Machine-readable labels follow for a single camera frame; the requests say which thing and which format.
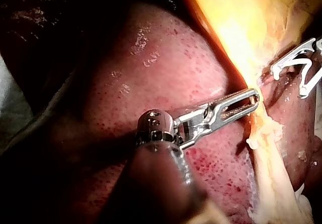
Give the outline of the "left arm instrument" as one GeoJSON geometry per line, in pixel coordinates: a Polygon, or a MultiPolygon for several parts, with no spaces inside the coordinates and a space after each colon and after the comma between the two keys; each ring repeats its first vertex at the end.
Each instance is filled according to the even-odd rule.
{"type": "Polygon", "coordinates": [[[160,109],[143,113],[138,120],[135,146],[168,141],[185,150],[220,127],[222,113],[214,103],[177,111],[174,116],[160,109]]]}

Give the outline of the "right arm instrument jaw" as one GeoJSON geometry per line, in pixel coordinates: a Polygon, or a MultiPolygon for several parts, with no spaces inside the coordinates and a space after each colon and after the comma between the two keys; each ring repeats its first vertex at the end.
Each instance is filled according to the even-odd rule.
{"type": "Polygon", "coordinates": [[[300,45],[290,50],[288,53],[282,56],[275,63],[273,63],[270,67],[270,74],[273,76],[274,80],[279,80],[280,73],[283,70],[283,68],[289,67],[290,66],[289,63],[292,60],[294,60],[297,56],[308,52],[314,52],[313,45],[315,41],[316,41],[316,38],[310,38],[306,40],[305,42],[301,43],[300,45]]]}
{"type": "Polygon", "coordinates": [[[301,81],[299,84],[299,98],[301,99],[307,98],[316,84],[321,80],[321,68],[315,73],[308,83],[305,83],[307,73],[308,69],[303,69],[301,72],[301,81]]]}

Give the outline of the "left arm instrument jaw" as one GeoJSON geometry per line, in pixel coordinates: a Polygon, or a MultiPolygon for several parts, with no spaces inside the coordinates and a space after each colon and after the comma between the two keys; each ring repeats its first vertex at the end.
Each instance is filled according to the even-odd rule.
{"type": "Polygon", "coordinates": [[[230,111],[222,112],[220,117],[222,121],[235,121],[254,110],[254,107],[251,105],[243,105],[241,107],[232,109],[230,111]]]}
{"type": "Polygon", "coordinates": [[[251,105],[255,111],[259,105],[259,99],[256,89],[244,89],[213,100],[208,106],[208,112],[221,114],[243,105],[251,105]]]}

